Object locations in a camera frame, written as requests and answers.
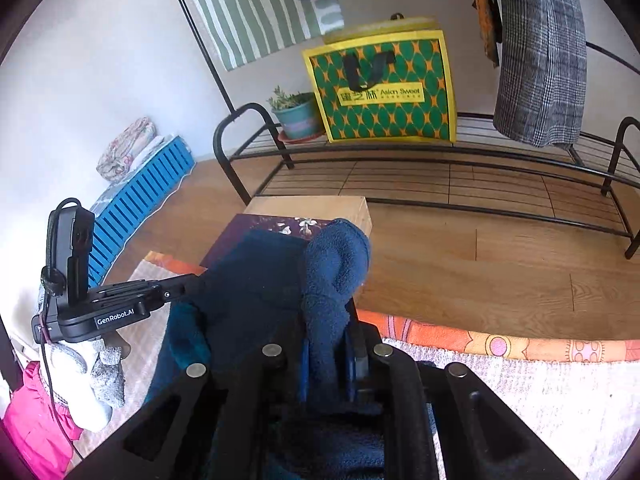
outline teal flower pot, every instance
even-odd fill
[[[324,129],[316,96],[312,93],[304,95],[309,97],[306,103],[287,110],[272,110],[289,139],[303,139]]]

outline gray plaid fabric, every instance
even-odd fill
[[[580,135],[587,51],[579,0],[502,0],[504,43],[494,126],[533,146]]]

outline black metal shoe rack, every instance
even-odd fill
[[[536,150],[521,145],[516,148],[505,148],[503,144],[496,145],[495,136],[488,135],[492,126],[488,125],[492,116],[477,113],[458,113],[459,122],[471,120],[476,122],[476,126],[459,128],[458,137],[464,142],[451,143],[393,143],[375,142],[368,140],[354,144],[330,144],[325,140],[310,142],[296,146],[285,146],[278,140],[278,127],[274,123],[271,115],[260,104],[247,103],[239,108],[235,108],[224,83],[220,79],[212,59],[207,51],[205,43],[196,27],[193,16],[185,0],[178,0],[191,31],[200,47],[207,65],[220,89],[220,93],[229,109],[229,115],[218,125],[213,135],[213,151],[217,161],[234,186],[234,189],[248,204],[255,196],[278,196],[277,189],[269,189],[274,177],[281,171],[293,170],[304,167],[304,165],[317,165],[318,163],[332,162],[390,162],[399,163],[421,163],[425,165],[449,164],[450,168],[476,168],[478,171],[506,172],[514,176],[539,176],[543,182],[545,179],[552,179],[554,182],[563,182],[569,186],[584,186],[584,189],[598,192],[612,201],[612,209],[619,219],[619,226],[612,226],[610,222],[598,222],[602,219],[595,211],[593,221],[584,219],[566,218],[562,213],[552,211],[551,214],[537,214],[526,210],[510,210],[502,208],[491,208],[485,206],[469,205],[463,203],[429,202],[425,200],[408,200],[403,198],[392,198],[380,196],[367,196],[367,201],[371,203],[385,203],[393,205],[424,206],[432,208],[444,208],[450,210],[460,210],[467,212],[489,213],[500,216],[523,218],[529,220],[539,220],[564,224],[593,231],[599,231],[628,238],[630,244],[625,251],[625,256],[630,259],[640,246],[640,231],[635,233],[629,223],[626,213],[616,195],[613,184],[629,186],[640,190],[640,164],[632,155],[625,144],[625,135],[629,126],[634,126],[640,130],[640,122],[632,117],[626,117],[620,123],[616,140],[609,140],[601,136],[596,136],[587,132],[582,132],[579,141],[574,144],[564,156],[557,153],[550,153],[549,150]],[[615,54],[603,49],[600,46],[588,43],[587,46],[604,56],[608,56],[616,62],[622,64],[630,70],[638,73],[640,71],[619,58]],[[228,156],[222,149],[222,137],[226,128],[236,119],[247,112],[257,112],[260,114],[263,126],[254,132],[232,155]],[[485,127],[478,127],[477,124],[487,124]],[[420,152],[422,155],[417,158],[408,156],[407,152]],[[258,158],[265,156],[278,156],[279,161],[264,181],[251,194],[247,191],[244,183],[236,173],[233,162],[247,158]],[[495,190],[495,187],[488,186],[487,191]]]

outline black bag handle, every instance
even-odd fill
[[[349,90],[352,92],[364,92],[373,88],[382,81],[385,73],[385,66],[396,62],[396,54],[392,50],[378,52],[371,61],[371,74],[369,80],[364,86],[360,86],[360,62],[355,54],[345,54],[342,56],[342,64],[346,73]]]

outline blue plastic crate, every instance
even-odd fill
[[[92,208],[95,227],[89,286],[102,283],[129,237],[194,165],[187,145],[175,137],[132,178],[118,184],[120,189],[104,208]]]

